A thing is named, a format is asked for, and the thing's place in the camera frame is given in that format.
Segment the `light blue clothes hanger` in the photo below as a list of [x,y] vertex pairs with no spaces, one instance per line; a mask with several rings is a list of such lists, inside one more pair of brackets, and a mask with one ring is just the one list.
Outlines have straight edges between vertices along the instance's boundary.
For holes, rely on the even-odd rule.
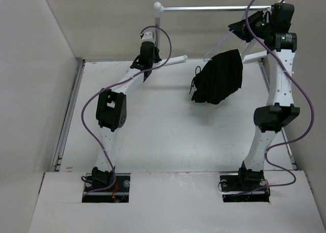
[[216,50],[218,50],[218,48],[231,36],[231,34],[234,32],[234,30],[229,30],[229,32],[217,43],[217,45],[214,47],[214,48],[212,48],[212,49],[210,49],[209,51],[207,51],[206,53],[205,53],[205,55],[204,55],[204,57],[203,57],[203,61],[204,62],[208,62],[208,61],[210,61],[210,58],[209,58],[209,55],[212,53],[212,52],[214,52],[214,51],[216,51]]

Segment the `white metal clothes rack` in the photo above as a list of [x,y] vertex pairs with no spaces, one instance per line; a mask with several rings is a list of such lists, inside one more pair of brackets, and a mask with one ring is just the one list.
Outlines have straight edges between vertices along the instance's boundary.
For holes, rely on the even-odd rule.
[[[155,2],[153,4],[154,10],[154,19],[155,19],[155,40],[156,44],[159,47],[160,42],[160,30],[157,29],[160,27],[160,18],[163,12],[194,12],[194,11],[202,11],[202,12],[245,12],[247,6],[202,6],[202,7],[164,7],[160,2]],[[268,11],[271,12],[271,6],[250,6],[249,11]],[[258,56],[259,53],[249,54],[249,51],[253,48],[257,41],[252,40],[250,43],[246,43],[243,47],[243,50],[240,51],[240,56],[242,59],[242,63],[249,62],[253,60],[254,56]],[[173,57],[167,61],[164,66],[184,63],[187,60],[187,55]]]

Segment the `black trousers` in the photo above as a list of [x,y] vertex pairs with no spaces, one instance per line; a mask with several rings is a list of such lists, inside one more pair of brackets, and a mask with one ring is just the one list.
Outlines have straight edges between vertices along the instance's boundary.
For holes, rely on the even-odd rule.
[[196,88],[191,100],[196,103],[217,105],[241,88],[243,64],[238,49],[219,53],[212,57],[192,79]]

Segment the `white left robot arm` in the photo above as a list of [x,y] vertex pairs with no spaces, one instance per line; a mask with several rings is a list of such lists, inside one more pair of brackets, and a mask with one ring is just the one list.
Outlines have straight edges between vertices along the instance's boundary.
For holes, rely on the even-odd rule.
[[83,177],[91,186],[87,193],[110,191],[116,183],[115,159],[117,136],[127,118],[127,94],[143,83],[151,68],[161,60],[155,43],[141,43],[140,55],[135,58],[122,83],[102,89],[98,95],[95,117],[100,130],[100,151],[91,175]]

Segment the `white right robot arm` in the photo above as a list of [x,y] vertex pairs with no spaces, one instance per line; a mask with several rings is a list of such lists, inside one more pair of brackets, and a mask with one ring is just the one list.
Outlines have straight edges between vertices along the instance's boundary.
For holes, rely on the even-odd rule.
[[297,49],[297,35],[289,32],[293,14],[292,4],[275,3],[268,20],[258,11],[247,20],[229,25],[230,32],[248,43],[254,37],[263,40],[269,66],[268,100],[254,112],[254,139],[238,175],[224,179],[230,190],[264,190],[260,182],[264,179],[265,151],[277,133],[300,113],[300,108],[294,105],[290,80]]

